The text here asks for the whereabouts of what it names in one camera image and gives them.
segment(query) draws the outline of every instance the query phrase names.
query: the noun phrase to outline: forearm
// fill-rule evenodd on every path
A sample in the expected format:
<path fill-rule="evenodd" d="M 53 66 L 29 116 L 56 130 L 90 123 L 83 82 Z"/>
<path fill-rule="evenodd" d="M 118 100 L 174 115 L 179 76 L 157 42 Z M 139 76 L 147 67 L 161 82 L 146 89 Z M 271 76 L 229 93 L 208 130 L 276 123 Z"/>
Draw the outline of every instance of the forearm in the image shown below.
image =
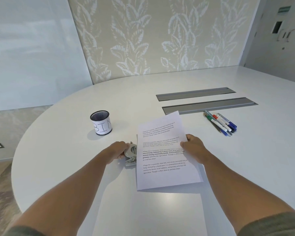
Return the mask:
<path fill-rule="evenodd" d="M 76 235 L 86 217 L 107 164 L 105 150 L 41 196 L 14 223 L 46 236 Z"/>
<path fill-rule="evenodd" d="M 208 154 L 204 166 L 209 183 L 236 233 L 252 221 L 294 211 L 275 195 L 232 171 L 212 154 Z"/>

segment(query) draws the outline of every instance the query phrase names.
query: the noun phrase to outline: patterned carpet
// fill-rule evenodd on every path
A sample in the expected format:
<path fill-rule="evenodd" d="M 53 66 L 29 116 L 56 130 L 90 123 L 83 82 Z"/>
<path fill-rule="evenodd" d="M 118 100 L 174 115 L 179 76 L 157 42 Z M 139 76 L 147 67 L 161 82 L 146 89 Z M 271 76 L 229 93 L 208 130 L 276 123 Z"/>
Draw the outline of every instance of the patterned carpet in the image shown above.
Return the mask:
<path fill-rule="evenodd" d="M 0 162 L 0 236 L 21 215 L 11 185 L 11 161 Z"/>

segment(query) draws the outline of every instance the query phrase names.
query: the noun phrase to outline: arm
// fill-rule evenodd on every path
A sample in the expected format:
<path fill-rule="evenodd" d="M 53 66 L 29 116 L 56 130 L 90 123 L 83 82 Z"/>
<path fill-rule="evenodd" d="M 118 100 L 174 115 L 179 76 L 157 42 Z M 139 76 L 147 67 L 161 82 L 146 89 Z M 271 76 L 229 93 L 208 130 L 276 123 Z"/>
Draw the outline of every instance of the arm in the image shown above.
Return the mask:
<path fill-rule="evenodd" d="M 280 198 L 229 169 L 199 138 L 187 134 L 187 139 L 188 142 L 181 142 L 181 146 L 204 165 L 213 193 L 236 233 L 255 220 L 295 212 Z"/>
<path fill-rule="evenodd" d="M 89 163 L 49 190 L 28 208 L 13 226 L 28 226 L 46 236 L 76 235 L 86 217 L 107 164 L 122 158 L 129 147 L 115 142 Z"/>

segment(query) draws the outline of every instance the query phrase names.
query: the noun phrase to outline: person's left arm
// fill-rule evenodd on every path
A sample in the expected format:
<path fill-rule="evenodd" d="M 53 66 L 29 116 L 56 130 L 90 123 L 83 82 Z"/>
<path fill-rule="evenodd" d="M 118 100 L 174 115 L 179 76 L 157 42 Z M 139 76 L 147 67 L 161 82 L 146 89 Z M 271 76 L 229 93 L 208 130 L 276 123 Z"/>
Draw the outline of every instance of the person's left arm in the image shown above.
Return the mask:
<path fill-rule="evenodd" d="M 46 236 L 76 235 L 90 210 L 106 165 L 122 158 L 128 147 L 128 143 L 115 142 L 102 150 L 84 167 L 36 200 L 12 227 L 30 227 Z"/>

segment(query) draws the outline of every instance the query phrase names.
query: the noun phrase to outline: person's left hand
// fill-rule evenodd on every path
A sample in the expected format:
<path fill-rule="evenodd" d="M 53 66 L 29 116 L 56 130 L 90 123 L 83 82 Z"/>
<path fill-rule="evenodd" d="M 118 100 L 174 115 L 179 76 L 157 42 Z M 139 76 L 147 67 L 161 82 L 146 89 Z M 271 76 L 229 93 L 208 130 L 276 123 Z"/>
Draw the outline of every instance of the person's left hand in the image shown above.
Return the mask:
<path fill-rule="evenodd" d="M 122 159 L 125 157 L 124 151 L 130 147 L 130 143 L 115 142 L 107 147 L 104 151 L 106 153 L 107 164 L 111 163 L 114 159 Z"/>

